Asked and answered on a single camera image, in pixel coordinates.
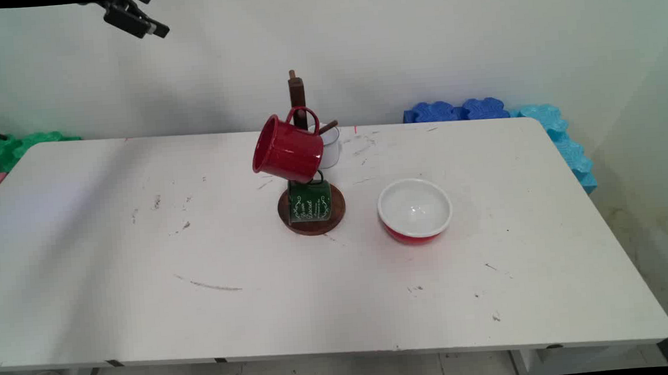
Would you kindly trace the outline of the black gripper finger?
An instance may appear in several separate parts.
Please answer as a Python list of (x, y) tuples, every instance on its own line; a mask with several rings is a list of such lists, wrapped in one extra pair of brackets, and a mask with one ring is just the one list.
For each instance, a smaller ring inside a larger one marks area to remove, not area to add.
[(144, 35), (152, 34), (150, 19), (135, 3), (109, 4), (104, 7), (103, 19), (130, 35), (143, 39)]
[(154, 35), (166, 38), (170, 28), (164, 23), (158, 22), (146, 15), (138, 7), (135, 0), (123, 0), (125, 10), (130, 19), (127, 20), (127, 32), (130, 35), (143, 39), (144, 35)]

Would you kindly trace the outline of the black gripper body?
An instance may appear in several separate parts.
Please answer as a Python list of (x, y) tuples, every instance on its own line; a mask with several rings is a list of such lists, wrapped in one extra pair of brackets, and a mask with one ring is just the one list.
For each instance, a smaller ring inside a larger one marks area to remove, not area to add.
[(127, 7), (127, 6), (136, 6), (139, 3), (148, 5), (151, 0), (100, 0), (92, 2), (79, 2), (79, 5), (92, 5), (96, 4), (102, 8), (109, 8), (111, 6)]

